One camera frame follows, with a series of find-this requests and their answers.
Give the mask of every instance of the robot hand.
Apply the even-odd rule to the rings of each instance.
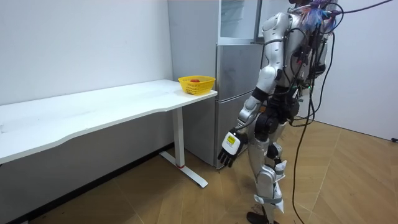
[[[240,133],[233,128],[225,136],[222,143],[223,149],[218,154],[217,159],[222,164],[231,167],[243,147],[247,144],[249,144],[248,135],[246,133]]]

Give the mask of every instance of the wooden floor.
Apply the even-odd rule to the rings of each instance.
[[[292,209],[292,168],[300,128],[279,143],[288,160],[280,181],[281,224],[299,224]],[[253,200],[254,180],[245,152],[231,169],[216,171],[186,153],[189,168],[208,181],[199,188],[157,156],[33,220],[33,224],[241,224]],[[333,126],[308,127],[297,167],[296,207],[306,223],[398,223],[398,144]]]

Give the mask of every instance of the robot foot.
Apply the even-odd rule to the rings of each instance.
[[[267,214],[266,214],[266,211],[264,210],[264,207],[262,207],[262,212],[263,212],[263,215],[259,215],[254,212],[248,212],[248,214],[246,215],[246,219],[249,221],[249,223],[252,223],[252,224],[271,224],[268,221]]]

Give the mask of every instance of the desk leg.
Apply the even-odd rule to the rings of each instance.
[[[207,186],[207,181],[201,178],[194,171],[185,166],[184,158],[184,134],[182,125],[182,108],[173,110],[173,129],[174,129],[174,148],[175,158],[167,152],[161,152],[160,155],[174,164],[182,172],[187,174],[193,181],[195,181],[200,187],[204,188]]]

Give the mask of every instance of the desk foot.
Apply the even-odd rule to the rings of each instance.
[[[165,159],[167,159],[169,162],[171,162],[173,165],[177,167],[175,164],[175,158],[172,157],[169,153],[167,152],[161,152],[161,156],[163,156]],[[205,188],[207,186],[207,181],[205,181],[203,178],[201,178],[197,173],[192,171],[186,166],[183,166],[182,168],[178,168],[180,171],[184,172],[187,176],[189,176],[193,181],[195,181],[201,188]]]

